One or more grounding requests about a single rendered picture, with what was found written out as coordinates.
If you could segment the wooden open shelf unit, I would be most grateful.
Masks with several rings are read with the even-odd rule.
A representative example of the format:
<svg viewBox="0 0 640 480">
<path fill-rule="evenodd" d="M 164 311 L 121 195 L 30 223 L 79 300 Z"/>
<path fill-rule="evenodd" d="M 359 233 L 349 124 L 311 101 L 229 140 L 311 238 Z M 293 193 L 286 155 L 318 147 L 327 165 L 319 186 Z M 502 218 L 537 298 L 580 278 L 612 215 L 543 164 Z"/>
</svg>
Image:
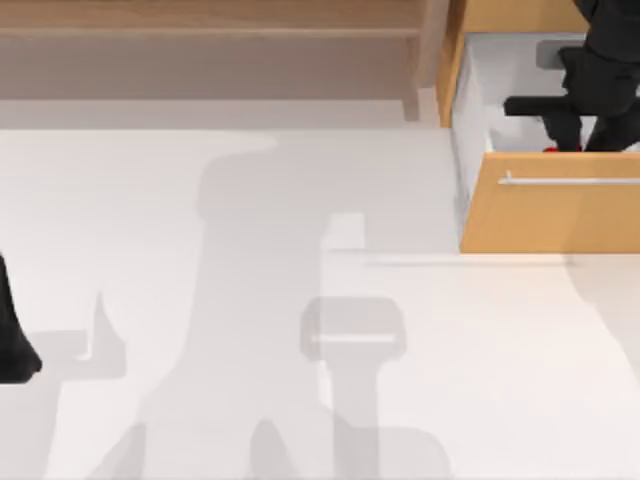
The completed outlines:
<svg viewBox="0 0 640 480">
<path fill-rule="evenodd" d="M 400 39 L 418 121 L 435 84 L 451 0 L 0 0 L 0 33 L 210 34 Z"/>
</svg>

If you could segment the pale wooden drawer front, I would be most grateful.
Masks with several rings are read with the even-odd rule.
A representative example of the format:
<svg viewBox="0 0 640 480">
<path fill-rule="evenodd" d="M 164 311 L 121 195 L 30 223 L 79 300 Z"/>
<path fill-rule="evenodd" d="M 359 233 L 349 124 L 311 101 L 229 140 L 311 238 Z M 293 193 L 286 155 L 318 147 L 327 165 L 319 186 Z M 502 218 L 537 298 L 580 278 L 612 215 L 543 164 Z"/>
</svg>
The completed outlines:
<svg viewBox="0 0 640 480">
<path fill-rule="evenodd" d="M 487 153 L 463 253 L 640 254 L 640 186 L 498 185 L 515 177 L 640 177 L 640 153 Z"/>
</svg>

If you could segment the wooden drawer cabinet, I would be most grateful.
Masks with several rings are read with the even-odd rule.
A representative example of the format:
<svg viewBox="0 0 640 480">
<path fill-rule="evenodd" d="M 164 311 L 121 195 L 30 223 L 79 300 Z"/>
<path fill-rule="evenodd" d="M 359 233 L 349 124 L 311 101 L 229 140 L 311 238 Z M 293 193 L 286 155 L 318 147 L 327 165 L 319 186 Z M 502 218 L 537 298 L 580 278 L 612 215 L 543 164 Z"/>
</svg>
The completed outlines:
<svg viewBox="0 0 640 480">
<path fill-rule="evenodd" d="M 584 33 L 573 0 L 450 0 L 439 56 L 436 98 L 440 126 L 452 125 L 452 105 L 465 37 L 470 33 Z"/>
</svg>

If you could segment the white pulled-out drawer box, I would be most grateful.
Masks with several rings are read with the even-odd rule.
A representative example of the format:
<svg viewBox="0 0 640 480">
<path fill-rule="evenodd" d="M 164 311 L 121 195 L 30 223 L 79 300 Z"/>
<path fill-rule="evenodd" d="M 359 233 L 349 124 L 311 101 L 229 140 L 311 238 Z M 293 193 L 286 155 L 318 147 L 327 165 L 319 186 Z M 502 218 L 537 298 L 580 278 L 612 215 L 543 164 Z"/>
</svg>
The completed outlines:
<svg viewBox="0 0 640 480">
<path fill-rule="evenodd" d="M 580 34 L 472 34 L 467 37 L 452 105 L 452 136 L 461 174 L 462 233 L 487 153 L 543 153 L 550 145 L 534 117 L 508 117 L 509 96 L 562 95 L 562 70 L 536 66 L 543 40 L 582 42 Z"/>
</svg>

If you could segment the pale grey rounded box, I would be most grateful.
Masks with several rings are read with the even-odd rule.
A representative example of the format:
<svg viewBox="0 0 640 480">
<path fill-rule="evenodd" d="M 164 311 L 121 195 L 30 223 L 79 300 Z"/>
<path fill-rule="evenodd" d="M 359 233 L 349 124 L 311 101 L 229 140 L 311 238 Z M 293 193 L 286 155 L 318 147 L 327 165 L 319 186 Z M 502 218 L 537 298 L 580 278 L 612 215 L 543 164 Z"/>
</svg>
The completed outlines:
<svg viewBox="0 0 640 480">
<path fill-rule="evenodd" d="M 543 40 L 536 45 L 536 66 L 543 70 L 564 70 L 563 55 L 566 50 L 581 46 L 580 42 L 569 40 Z"/>
</svg>

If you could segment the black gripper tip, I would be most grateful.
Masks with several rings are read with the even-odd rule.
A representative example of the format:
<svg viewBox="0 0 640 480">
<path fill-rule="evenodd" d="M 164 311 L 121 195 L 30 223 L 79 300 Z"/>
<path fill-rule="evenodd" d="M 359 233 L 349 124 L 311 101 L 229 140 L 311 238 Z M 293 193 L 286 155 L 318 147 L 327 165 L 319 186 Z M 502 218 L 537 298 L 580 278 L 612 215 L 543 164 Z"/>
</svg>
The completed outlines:
<svg viewBox="0 0 640 480">
<path fill-rule="evenodd" d="M 24 384 L 42 370 L 43 362 L 19 322 L 0 254 L 0 385 Z"/>
</svg>

